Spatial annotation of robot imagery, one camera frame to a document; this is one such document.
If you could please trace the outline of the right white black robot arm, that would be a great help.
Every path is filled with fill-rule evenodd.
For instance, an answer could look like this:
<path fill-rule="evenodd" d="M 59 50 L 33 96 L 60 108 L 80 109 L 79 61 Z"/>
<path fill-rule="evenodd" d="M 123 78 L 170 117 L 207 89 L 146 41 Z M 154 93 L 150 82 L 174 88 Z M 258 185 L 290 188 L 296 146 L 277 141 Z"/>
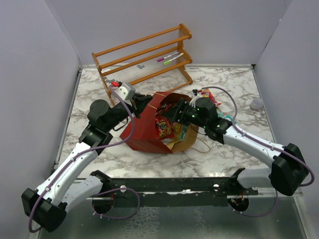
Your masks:
<path fill-rule="evenodd" d="M 163 115 L 171 122 L 203 128 L 210 139 L 240 149 L 266 165 L 263 169 L 237 170 L 229 182 L 229 189 L 235 195 L 248 188 L 272 187 L 291 196 L 310 173 L 296 145 L 283 146 L 244 131 L 230 120 L 219 117 L 209 98 L 198 98 L 191 103 L 180 99 Z"/>

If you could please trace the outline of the red fruit candy snack bag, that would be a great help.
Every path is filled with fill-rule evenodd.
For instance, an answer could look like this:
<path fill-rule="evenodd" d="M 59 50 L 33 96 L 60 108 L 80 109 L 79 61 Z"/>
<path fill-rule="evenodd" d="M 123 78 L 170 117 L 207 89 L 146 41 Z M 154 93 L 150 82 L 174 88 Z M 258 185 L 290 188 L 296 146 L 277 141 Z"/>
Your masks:
<path fill-rule="evenodd" d="M 213 94 L 211 93 L 211 91 L 209 89 L 202 89 L 202 98 L 209 98 L 216 106 L 221 105 L 221 103 L 218 103 L 215 99 L 215 97 L 213 96 Z"/>

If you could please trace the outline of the red brown paper bag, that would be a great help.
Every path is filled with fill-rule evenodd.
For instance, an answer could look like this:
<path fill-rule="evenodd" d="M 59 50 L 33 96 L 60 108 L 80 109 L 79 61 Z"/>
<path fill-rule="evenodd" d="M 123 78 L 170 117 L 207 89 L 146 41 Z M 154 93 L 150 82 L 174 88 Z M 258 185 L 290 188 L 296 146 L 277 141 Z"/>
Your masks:
<path fill-rule="evenodd" d="M 173 138 L 158 139 L 155 126 L 156 116 L 161 116 L 160 113 L 171 109 L 180 98 L 189 102 L 191 97 L 172 92 L 156 92 L 152 97 L 140 118 L 134 119 L 135 130 L 126 144 L 136 151 L 159 154 L 184 152 L 192 148 L 197 140 L 197 126 L 190 125 L 184 140 L 178 143 L 173 143 Z"/>

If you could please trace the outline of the teal snack bag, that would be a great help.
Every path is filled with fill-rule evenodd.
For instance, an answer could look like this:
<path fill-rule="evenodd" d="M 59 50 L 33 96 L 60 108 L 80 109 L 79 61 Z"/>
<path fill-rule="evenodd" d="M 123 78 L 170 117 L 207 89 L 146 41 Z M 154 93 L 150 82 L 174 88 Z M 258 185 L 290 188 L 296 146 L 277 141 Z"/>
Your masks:
<path fill-rule="evenodd" d="M 228 115 L 227 113 L 221 111 L 220 109 L 217 109 L 217 114 L 220 118 L 232 121 L 233 117 L 231 117 L 230 115 Z"/>

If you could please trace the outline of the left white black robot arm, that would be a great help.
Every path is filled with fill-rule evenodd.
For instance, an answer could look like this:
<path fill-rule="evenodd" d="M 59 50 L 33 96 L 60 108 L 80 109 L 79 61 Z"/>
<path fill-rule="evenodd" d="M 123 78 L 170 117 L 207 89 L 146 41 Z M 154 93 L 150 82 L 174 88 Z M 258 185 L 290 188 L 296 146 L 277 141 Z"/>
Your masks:
<path fill-rule="evenodd" d="M 82 131 L 79 141 L 67 159 L 42 184 L 32 190 L 27 188 L 22 196 L 24 213 L 29 217 L 28 230 L 36 233 L 41 229 L 56 230 L 67 213 L 89 196 L 106 196 L 110 184 L 97 176 L 89 176 L 78 186 L 72 186 L 79 174 L 106 148 L 127 142 L 135 132 L 135 126 L 128 136 L 111 143 L 110 133 L 120 122 L 140 116 L 152 96 L 138 93 L 126 95 L 115 93 L 119 103 L 111 107 L 105 100 L 95 100 L 89 108 L 88 125 Z"/>

